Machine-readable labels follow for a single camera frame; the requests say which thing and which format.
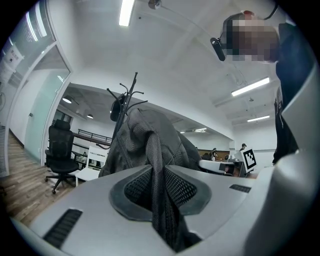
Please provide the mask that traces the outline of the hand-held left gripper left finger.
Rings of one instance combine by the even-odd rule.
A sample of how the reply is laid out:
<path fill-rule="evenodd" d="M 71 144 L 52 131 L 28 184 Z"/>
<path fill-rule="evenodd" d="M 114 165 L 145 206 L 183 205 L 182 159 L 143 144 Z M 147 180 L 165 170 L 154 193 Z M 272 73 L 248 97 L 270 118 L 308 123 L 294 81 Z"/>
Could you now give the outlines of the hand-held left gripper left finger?
<path fill-rule="evenodd" d="M 87 181 L 18 233 L 44 256 L 174 256 L 152 226 L 152 213 L 131 202 L 125 186 L 149 165 Z"/>

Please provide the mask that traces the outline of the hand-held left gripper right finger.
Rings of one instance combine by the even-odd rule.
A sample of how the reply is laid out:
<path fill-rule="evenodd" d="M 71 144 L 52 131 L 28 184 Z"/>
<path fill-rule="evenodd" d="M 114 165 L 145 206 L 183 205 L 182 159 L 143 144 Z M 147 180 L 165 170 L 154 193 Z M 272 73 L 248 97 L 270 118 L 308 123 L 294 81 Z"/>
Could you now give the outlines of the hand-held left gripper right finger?
<path fill-rule="evenodd" d="M 177 256 L 272 256 L 299 230 L 316 198 L 315 151 L 285 156 L 255 179 L 166 169 L 211 191 L 200 213 L 184 216 L 200 241 Z"/>

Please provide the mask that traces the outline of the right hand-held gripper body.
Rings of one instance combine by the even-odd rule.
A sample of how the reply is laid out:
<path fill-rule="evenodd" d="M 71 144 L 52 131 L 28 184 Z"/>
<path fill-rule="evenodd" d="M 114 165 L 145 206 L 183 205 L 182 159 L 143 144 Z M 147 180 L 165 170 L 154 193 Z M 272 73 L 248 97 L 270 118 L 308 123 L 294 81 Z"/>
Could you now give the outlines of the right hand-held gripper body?
<path fill-rule="evenodd" d="M 221 162 L 219 170 L 224 175 L 231 175 L 237 178 L 248 178 L 257 165 L 254 151 L 252 149 L 244 149 L 230 155 L 228 160 Z"/>

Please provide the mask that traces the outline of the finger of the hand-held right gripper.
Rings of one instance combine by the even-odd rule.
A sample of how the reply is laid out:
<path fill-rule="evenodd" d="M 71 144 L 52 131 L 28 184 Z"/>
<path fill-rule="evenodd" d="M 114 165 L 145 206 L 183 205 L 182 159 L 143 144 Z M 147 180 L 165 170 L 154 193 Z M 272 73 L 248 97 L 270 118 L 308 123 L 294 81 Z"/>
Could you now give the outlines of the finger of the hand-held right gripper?
<path fill-rule="evenodd" d="M 200 160 L 198 162 L 200 168 L 213 173 L 228 173 L 233 172 L 235 165 L 233 162 L 221 162 L 211 160 Z"/>

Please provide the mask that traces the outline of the black backpack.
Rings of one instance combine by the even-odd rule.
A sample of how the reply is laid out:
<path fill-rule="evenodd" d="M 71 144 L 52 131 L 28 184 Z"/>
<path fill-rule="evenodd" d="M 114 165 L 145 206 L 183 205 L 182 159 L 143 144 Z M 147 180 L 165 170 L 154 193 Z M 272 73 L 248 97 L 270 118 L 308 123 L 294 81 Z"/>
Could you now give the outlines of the black backpack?
<path fill-rule="evenodd" d="M 152 213 L 152 226 L 171 249 L 182 251 L 192 245 L 179 207 L 197 192 L 195 185 L 165 169 L 175 165 L 199 170 L 200 156 L 192 143 L 169 119 L 155 110 L 135 108 L 118 130 L 99 176 L 150 165 L 151 170 L 131 183 L 125 195 Z"/>

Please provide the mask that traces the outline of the black coat rack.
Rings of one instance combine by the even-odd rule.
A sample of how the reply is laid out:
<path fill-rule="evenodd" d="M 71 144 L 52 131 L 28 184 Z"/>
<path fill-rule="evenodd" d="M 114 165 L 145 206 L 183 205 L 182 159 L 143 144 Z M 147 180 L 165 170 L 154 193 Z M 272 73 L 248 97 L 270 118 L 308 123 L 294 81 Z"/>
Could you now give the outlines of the black coat rack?
<path fill-rule="evenodd" d="M 140 102 L 137 102 L 137 103 L 133 103 L 130 105 L 130 102 L 131 102 L 131 99 L 133 97 L 134 94 L 144 94 L 144 92 L 142 91 L 134 91 L 134 87 L 136 85 L 136 82 L 137 82 L 137 75 L 138 75 L 138 72 L 136 71 L 135 74 L 134 74 L 134 78 L 133 78 L 133 81 L 132 81 L 132 84 L 131 84 L 131 87 L 130 89 L 128 89 L 127 86 L 125 86 L 124 84 L 120 83 L 119 85 L 124 87 L 125 88 L 125 92 L 123 94 L 125 94 L 125 100 L 124 100 L 124 103 L 122 105 L 122 108 L 121 108 L 121 112 L 120 112 L 120 115 L 118 117 L 118 120 L 115 122 L 115 127 L 114 127 L 114 130 L 113 130 L 113 134 L 112 134 L 112 143 L 111 143 L 111 146 L 116 138 L 116 135 L 118 133 L 118 131 L 120 130 L 122 124 L 124 123 L 124 120 L 125 120 L 125 116 L 128 114 L 128 110 L 131 109 L 133 106 L 136 106 L 136 105 L 139 105 L 139 104 L 144 104 L 144 103 L 147 103 L 148 101 L 147 100 L 144 100 L 144 101 L 140 101 Z M 117 98 L 119 96 L 116 96 L 109 88 L 106 89 L 108 93 L 111 94 L 111 96 L 114 98 L 114 100 L 117 100 Z"/>

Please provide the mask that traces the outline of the long ceiling light tube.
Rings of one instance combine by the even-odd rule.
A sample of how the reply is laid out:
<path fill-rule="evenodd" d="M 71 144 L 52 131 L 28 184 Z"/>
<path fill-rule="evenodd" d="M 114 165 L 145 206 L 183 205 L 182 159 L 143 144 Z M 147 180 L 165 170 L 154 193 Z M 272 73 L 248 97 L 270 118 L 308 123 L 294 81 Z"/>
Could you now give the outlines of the long ceiling light tube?
<path fill-rule="evenodd" d="M 265 115 L 265 116 L 261 116 L 261 117 L 256 117 L 256 118 L 248 119 L 247 122 L 248 122 L 248 123 L 258 122 L 258 121 L 266 120 L 266 119 L 269 119 L 269 118 L 270 118 L 270 115 Z"/>
<path fill-rule="evenodd" d="M 254 89 L 257 89 L 257 88 L 259 88 L 259 87 L 262 87 L 262 86 L 264 86 L 264 85 L 267 85 L 267 84 L 269 84 L 269 83 L 270 83 L 270 78 L 269 78 L 269 77 L 266 77 L 266 78 L 263 78 L 263 79 L 261 79 L 261 80 L 259 80 L 259 81 L 257 81 L 257 82 L 251 83 L 251 84 L 249 84 L 249 85 L 246 85 L 245 87 L 242 87 L 242 88 L 240 88 L 240 89 L 237 89 L 237 90 L 233 91 L 233 92 L 231 93 L 231 95 L 232 95 L 233 97 L 236 97 L 236 96 L 245 94 L 245 93 L 247 93 L 247 92 L 249 92 L 249 91 L 252 91 L 252 90 L 254 90 Z"/>
<path fill-rule="evenodd" d="M 122 27 L 128 27 L 131 21 L 132 11 L 136 0 L 122 0 L 118 24 Z"/>

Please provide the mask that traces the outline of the white wooden chair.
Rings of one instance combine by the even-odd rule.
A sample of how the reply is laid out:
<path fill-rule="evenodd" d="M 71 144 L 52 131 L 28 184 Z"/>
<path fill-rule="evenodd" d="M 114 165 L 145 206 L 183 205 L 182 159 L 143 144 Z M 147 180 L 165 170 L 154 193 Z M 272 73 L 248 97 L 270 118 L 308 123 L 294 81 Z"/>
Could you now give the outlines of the white wooden chair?
<path fill-rule="evenodd" d="M 76 186 L 79 185 L 79 180 L 82 181 L 91 181 L 95 180 L 99 177 L 99 170 L 95 170 L 93 168 L 89 168 L 90 160 L 95 161 L 96 163 L 99 162 L 101 167 L 103 167 L 106 163 L 107 156 L 109 153 L 109 149 L 101 149 L 97 147 L 90 146 L 87 154 L 87 161 L 86 167 L 82 170 L 79 170 L 75 174 L 75 184 Z"/>

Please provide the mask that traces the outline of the black mesh office chair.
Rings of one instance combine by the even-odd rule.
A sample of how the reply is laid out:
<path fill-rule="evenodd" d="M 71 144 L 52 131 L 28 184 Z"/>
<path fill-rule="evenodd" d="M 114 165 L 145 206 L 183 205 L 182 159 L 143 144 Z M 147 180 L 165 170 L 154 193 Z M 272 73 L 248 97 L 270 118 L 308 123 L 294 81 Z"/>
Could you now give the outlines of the black mesh office chair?
<path fill-rule="evenodd" d="M 56 179 L 52 194 L 56 194 L 58 185 L 65 181 L 67 184 L 72 183 L 68 179 L 73 178 L 71 173 L 79 170 L 79 164 L 76 158 L 79 153 L 73 151 L 74 133 L 71 131 L 71 125 L 63 120 L 57 119 L 48 129 L 49 146 L 45 150 L 46 166 L 54 173 L 47 175 L 44 181 Z"/>

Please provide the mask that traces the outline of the black railing with wooden handrail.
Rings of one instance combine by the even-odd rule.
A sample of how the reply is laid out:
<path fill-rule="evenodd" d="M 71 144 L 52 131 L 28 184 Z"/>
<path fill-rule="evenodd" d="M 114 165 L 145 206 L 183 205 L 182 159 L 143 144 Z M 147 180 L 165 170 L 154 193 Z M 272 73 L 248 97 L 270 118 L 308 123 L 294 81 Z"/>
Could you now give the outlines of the black railing with wooden handrail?
<path fill-rule="evenodd" d="M 78 132 L 74 132 L 73 136 L 75 138 L 94 143 L 97 147 L 108 150 L 112 144 L 112 138 L 96 133 L 92 133 L 83 129 L 78 129 Z"/>

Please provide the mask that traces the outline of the person's black-clothed torso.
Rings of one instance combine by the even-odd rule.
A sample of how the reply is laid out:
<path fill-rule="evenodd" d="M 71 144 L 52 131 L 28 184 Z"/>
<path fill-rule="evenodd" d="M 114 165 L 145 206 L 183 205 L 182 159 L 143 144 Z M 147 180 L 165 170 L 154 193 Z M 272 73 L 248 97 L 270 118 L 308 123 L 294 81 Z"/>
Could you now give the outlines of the person's black-clothed torso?
<path fill-rule="evenodd" d="M 276 75 L 280 80 L 280 86 L 274 101 L 277 145 L 273 154 L 273 164 L 298 149 L 282 112 L 301 89 L 315 63 L 313 50 L 297 26 L 281 23 L 278 32 L 280 46 Z"/>

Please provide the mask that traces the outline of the dark hanging bag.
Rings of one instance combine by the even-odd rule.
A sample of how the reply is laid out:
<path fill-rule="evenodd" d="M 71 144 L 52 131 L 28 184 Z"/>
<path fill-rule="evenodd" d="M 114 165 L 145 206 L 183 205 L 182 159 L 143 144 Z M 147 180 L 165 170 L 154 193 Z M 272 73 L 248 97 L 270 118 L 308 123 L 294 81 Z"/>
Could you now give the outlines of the dark hanging bag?
<path fill-rule="evenodd" d="M 126 95 L 123 93 L 113 102 L 111 106 L 111 111 L 110 111 L 110 119 L 113 122 L 116 122 L 118 120 L 119 115 L 121 113 L 122 106 L 125 102 L 125 98 L 126 98 Z"/>

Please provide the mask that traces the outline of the white paper sign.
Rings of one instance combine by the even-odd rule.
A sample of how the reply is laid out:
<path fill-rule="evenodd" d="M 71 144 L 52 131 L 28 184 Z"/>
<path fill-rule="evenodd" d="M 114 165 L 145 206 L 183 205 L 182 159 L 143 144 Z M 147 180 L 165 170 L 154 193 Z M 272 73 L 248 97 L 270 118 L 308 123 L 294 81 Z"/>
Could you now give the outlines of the white paper sign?
<path fill-rule="evenodd" d="M 5 59 L 9 63 L 16 64 L 20 63 L 24 59 L 24 56 L 20 53 L 18 49 L 10 48 L 5 55 Z"/>

